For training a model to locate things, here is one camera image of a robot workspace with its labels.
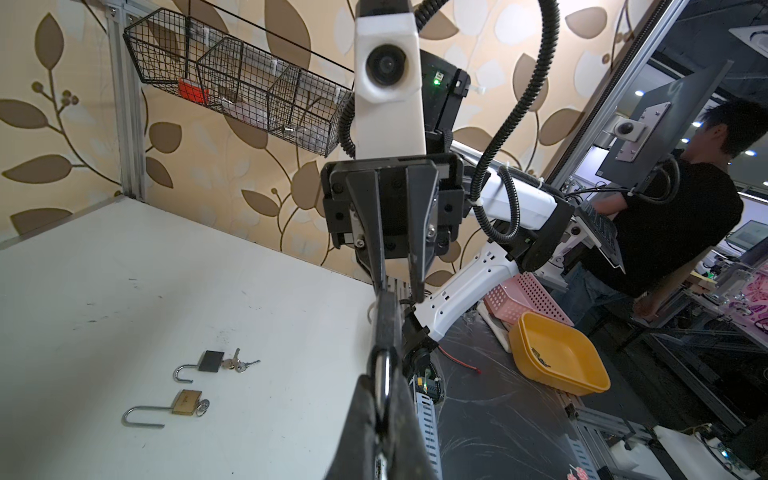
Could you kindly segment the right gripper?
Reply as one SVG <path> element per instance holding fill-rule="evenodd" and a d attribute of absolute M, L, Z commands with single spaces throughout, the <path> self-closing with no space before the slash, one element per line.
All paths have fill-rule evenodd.
<path fill-rule="evenodd" d="M 431 258 L 448 252 L 464 218 L 464 165 L 453 153 L 330 162 L 321 171 L 322 205 L 336 248 L 348 246 L 377 294 L 385 259 L 408 253 L 411 298 L 424 301 Z"/>

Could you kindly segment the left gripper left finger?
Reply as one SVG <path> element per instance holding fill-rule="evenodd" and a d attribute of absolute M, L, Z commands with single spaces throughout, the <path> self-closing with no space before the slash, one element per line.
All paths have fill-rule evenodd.
<path fill-rule="evenodd" d="M 358 377 L 327 480 L 375 478 L 377 414 L 373 380 Z"/>

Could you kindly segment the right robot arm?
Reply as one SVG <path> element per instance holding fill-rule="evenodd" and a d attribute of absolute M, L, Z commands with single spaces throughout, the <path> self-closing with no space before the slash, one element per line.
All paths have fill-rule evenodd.
<path fill-rule="evenodd" d="M 321 172 L 332 243 L 353 248 L 377 295 L 371 370 L 405 369 L 491 288 L 541 266 L 572 213 L 550 187 L 494 163 L 543 89 L 558 4 L 540 3 L 531 78 L 471 176 L 449 141 L 430 140 L 426 129 L 419 34 L 440 9 L 438 1 L 359 3 L 355 89 L 339 126 L 348 157 Z"/>

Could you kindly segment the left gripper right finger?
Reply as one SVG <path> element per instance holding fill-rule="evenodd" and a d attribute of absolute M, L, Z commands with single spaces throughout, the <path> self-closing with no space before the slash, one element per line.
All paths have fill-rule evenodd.
<path fill-rule="evenodd" d="M 394 379 L 387 422 L 387 478 L 436 479 L 410 389 L 401 374 L 397 374 Z"/>

